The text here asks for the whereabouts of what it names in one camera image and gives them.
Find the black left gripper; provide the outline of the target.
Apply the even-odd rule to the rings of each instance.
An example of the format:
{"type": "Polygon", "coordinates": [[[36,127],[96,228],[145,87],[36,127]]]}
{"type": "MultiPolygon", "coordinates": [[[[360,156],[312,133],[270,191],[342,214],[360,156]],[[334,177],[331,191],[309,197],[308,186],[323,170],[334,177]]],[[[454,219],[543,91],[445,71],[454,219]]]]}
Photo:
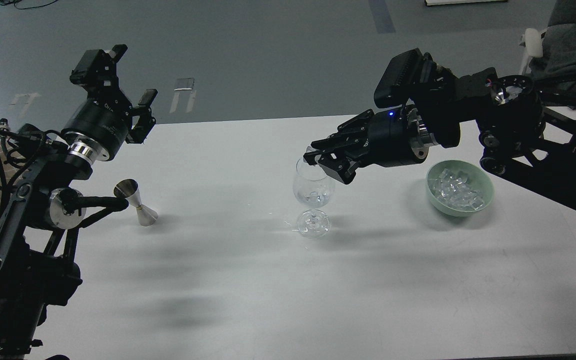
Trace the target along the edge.
{"type": "Polygon", "coordinates": [[[152,104],[158,95],[157,89],[146,89],[128,116],[125,111],[110,110],[130,107],[117,74],[117,64],[127,50],[126,44],[116,44],[109,52],[87,50],[71,71],[71,84],[82,87],[88,100],[78,107],[62,130],[61,137],[68,144],[69,155],[85,162],[112,161],[124,141],[142,144],[153,130],[156,119],[152,104]],[[138,118],[134,126],[133,117],[138,118]]]}

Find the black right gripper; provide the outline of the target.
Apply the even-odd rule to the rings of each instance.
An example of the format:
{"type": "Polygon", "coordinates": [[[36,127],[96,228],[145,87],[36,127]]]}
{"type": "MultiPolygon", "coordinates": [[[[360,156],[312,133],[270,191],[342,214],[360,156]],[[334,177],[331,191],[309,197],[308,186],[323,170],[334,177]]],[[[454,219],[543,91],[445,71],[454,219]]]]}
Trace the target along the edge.
{"type": "Polygon", "coordinates": [[[400,167],[422,164],[428,146],[416,141],[417,126],[409,121],[405,107],[374,112],[368,109],[337,127],[324,139],[311,142],[314,150],[302,158],[309,166],[319,166],[330,178],[349,185],[357,169],[377,165],[400,167]]]}

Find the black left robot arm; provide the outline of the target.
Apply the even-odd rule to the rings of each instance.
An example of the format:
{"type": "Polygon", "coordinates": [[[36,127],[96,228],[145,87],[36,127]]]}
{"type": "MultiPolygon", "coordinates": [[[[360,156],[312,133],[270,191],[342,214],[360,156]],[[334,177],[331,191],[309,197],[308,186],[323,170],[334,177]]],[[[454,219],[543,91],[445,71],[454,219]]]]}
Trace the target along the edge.
{"type": "Polygon", "coordinates": [[[55,139],[51,130],[26,123],[11,131],[0,120],[0,360],[23,360],[42,345],[34,335],[48,306],[66,306],[83,282],[75,262],[80,230],[129,205],[71,187],[123,144],[142,144],[156,124],[156,89],[137,105],[121,90],[117,66],[127,50],[116,44],[82,55],[70,82],[87,97],[55,139]]]}

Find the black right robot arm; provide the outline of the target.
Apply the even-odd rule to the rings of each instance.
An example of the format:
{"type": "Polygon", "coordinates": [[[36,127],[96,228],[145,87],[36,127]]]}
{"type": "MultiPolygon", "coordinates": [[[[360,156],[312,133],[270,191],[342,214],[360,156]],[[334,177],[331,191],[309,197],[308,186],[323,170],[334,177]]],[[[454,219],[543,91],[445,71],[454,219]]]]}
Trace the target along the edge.
{"type": "Polygon", "coordinates": [[[388,63],[374,92],[380,112],[345,121],[302,157],[348,185],[358,168],[420,164],[431,146],[456,147],[461,123],[475,121],[487,173],[576,210],[576,92],[554,87],[566,79],[493,67],[458,77],[414,48],[388,63]]]}

